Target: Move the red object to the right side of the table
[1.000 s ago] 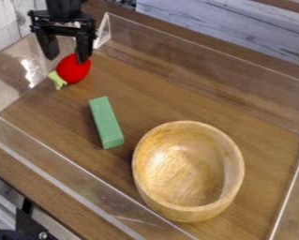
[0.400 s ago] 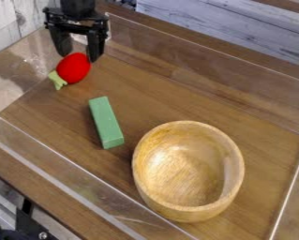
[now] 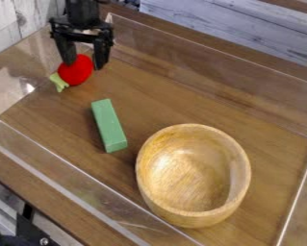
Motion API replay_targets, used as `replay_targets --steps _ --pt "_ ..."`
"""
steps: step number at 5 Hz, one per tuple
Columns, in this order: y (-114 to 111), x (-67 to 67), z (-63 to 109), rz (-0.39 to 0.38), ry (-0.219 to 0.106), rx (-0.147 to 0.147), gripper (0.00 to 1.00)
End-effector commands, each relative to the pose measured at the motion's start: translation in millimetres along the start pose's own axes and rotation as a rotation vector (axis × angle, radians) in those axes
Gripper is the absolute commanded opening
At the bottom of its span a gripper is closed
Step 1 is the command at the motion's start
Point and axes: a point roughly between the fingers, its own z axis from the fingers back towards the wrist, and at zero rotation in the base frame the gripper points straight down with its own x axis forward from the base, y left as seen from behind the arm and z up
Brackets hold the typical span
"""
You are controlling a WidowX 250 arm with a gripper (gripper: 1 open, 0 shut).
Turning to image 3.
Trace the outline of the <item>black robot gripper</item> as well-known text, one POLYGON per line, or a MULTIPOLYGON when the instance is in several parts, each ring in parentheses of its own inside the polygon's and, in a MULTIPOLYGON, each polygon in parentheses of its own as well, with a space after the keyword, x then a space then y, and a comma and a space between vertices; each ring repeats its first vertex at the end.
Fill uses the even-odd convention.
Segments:
POLYGON ((109 0, 64 0, 65 14, 51 17, 50 38, 54 41, 60 58, 70 65, 77 57, 76 42, 93 43, 92 61, 100 70, 109 59, 113 45, 113 28, 100 18, 100 5, 109 0))

